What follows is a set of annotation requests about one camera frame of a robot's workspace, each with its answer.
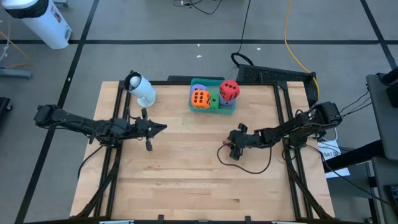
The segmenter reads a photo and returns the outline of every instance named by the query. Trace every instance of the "yellow cable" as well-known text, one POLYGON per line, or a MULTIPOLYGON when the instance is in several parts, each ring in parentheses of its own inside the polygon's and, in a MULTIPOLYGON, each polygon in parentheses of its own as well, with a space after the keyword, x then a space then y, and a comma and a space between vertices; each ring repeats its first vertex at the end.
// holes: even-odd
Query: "yellow cable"
POLYGON ((6 69, 12 69, 12 68, 18 68, 18 67, 23 67, 28 65, 27 63, 21 63, 21 64, 16 64, 16 65, 10 65, 8 67, 6 67, 6 69))
MULTIPOLYGON (((298 59, 297 57, 293 54, 293 52, 291 51, 289 45, 287 44, 286 41, 286 27, 287 27, 287 19, 289 18, 289 13, 290 13, 290 8, 292 7, 292 0, 289 0, 289 6, 287 7, 287 12, 286 12, 286 16, 285 16, 285 24, 284 24, 284 41, 285 41, 285 45, 287 50, 289 51, 289 53, 291 54, 291 56, 294 58, 294 60, 307 72, 307 73, 311 73, 298 59)), ((318 86, 318 82, 317 79, 315 77, 312 77, 312 80, 315 84, 315 87, 317 88, 317 95, 318 95, 318 99, 320 96, 320 91, 319 91, 319 86, 318 86)))
POLYGON ((16 49, 18 49, 19 52, 22 53, 22 54, 25 56, 25 58, 26 58, 27 60, 30 60, 29 56, 26 55, 25 52, 24 52, 23 50, 21 50, 16 44, 14 44, 5 34, 3 34, 3 32, 1 32, 1 30, 0 30, 0 34, 1 34, 5 39, 7 39, 16 49))

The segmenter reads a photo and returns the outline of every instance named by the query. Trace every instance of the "gray floor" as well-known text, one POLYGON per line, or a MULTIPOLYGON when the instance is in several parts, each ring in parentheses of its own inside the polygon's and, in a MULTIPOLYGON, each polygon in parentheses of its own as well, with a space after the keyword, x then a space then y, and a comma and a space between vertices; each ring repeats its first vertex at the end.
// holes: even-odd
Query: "gray floor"
MULTIPOLYGON (((79 39, 93 0, 69 0, 60 8, 79 39)), ((205 0, 204 9, 217 2, 205 0)), ((88 40, 239 39, 248 0, 225 0, 212 16, 188 7, 173 7, 172 0, 100 0, 88 40)), ((252 0, 245 39, 283 39, 288 0, 252 0)), ((398 6, 395 0, 368 1, 387 40, 398 39, 398 6)), ((6 30, 7 15, 0 12, 6 30)), ((294 1, 287 35, 297 40, 377 40, 359 0, 294 1)), ((19 21, 12 20, 12 39, 38 39, 19 21)), ((10 97, 14 110, 0 131, 0 223, 12 223, 43 145, 45 130, 34 126, 39 104, 56 104, 77 45, 50 50, 42 44, 19 46, 31 57, 31 80, 0 78, 0 96, 10 97)), ((103 81, 123 79, 130 70, 150 80, 169 75, 236 78, 238 69, 230 60, 236 44, 140 44, 83 47, 64 108, 92 117, 103 81)), ((391 68, 377 45, 291 45, 295 55, 316 71, 321 101, 348 105, 366 92, 365 76, 391 68)), ((398 46, 390 45, 398 60, 398 46)), ((282 44, 246 44, 243 54, 259 66, 302 71, 282 44)), ((14 48, 2 66, 25 62, 14 48)), ((371 107, 347 116, 338 127, 339 144, 359 147, 379 139, 371 107)), ((67 218, 77 183, 76 172, 83 159, 87 139, 81 134, 57 131, 42 175, 29 207, 26 222, 67 218)), ((336 215, 344 220, 363 221, 370 216, 367 200, 338 194, 330 183, 336 215), (364 209, 353 210, 354 205, 364 209)))

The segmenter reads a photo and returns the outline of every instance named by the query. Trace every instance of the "table leg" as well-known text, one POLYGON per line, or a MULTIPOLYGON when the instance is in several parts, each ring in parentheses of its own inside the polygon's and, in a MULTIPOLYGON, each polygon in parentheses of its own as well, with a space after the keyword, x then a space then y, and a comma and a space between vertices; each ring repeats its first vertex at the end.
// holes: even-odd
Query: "table leg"
POLYGON ((323 162, 323 170, 325 170, 325 173, 331 172, 332 170, 338 170, 341 168, 359 164, 361 162, 366 162, 373 157, 384 157, 381 140, 374 141, 365 146, 323 162))

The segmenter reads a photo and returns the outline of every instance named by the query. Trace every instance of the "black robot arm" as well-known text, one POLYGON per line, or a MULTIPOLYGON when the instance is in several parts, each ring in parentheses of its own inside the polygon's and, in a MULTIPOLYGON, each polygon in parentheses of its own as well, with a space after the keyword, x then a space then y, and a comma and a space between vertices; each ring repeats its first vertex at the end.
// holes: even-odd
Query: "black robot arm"
POLYGON ((35 124, 41 128, 61 126, 65 129, 83 133, 90 139, 94 138, 104 146, 116 146, 126 139, 146 138, 148 151, 152 150, 150 138, 161 132, 167 125, 157 124, 148 120, 146 109, 142 109, 142 118, 133 118, 134 124, 121 118, 110 120, 92 120, 77 116, 60 109, 57 105, 45 105, 37 108, 35 124))
POLYGON ((291 146, 300 147, 305 145, 311 134, 320 133, 323 136, 327 129, 337 127, 341 121, 337 106, 325 102, 313 106, 306 112, 296 113, 294 119, 275 128, 254 130, 254 134, 246 134, 248 127, 239 124, 238 130, 231 131, 228 136, 231 141, 229 156, 238 161, 245 147, 271 147, 286 135, 289 135, 291 146))

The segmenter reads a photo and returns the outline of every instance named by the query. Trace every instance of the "wooden table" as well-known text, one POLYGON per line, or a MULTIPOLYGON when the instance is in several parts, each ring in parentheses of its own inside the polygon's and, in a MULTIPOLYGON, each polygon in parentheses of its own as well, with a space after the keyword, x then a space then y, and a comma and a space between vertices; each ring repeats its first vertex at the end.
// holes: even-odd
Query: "wooden table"
MULTIPOLYGON (((118 82, 102 84, 94 119, 110 119, 117 86, 118 82)), ((293 111, 308 110, 303 84, 291 82, 288 86, 293 111)), ((157 99, 147 109, 149 119, 168 128, 152 140, 152 152, 146 151, 145 141, 124 142, 112 219, 156 220, 163 214, 166 220, 244 220, 245 215, 254 221, 295 220, 282 143, 272 148, 271 165, 259 175, 223 166, 216 157, 222 141, 239 123, 248 126, 249 133, 279 125, 273 87, 242 86, 231 116, 191 112, 189 86, 154 87, 157 99)), ((134 96, 130 108, 132 116, 141 115, 134 96)), ((315 140, 308 144, 317 147, 315 140)), ((87 145, 86 156, 97 147, 97 142, 87 145)), ((98 189, 104 152, 97 153, 82 169, 71 215, 80 212, 98 189)), ((234 163, 228 154, 226 147, 220 157, 234 163)), ((302 157, 309 190, 334 215, 319 153, 302 149, 302 157)), ((268 158, 268 149, 246 149, 235 163, 259 171, 268 158)), ((305 217, 303 196, 299 189, 297 192, 305 217)), ((107 199, 105 193, 101 214, 107 199)))

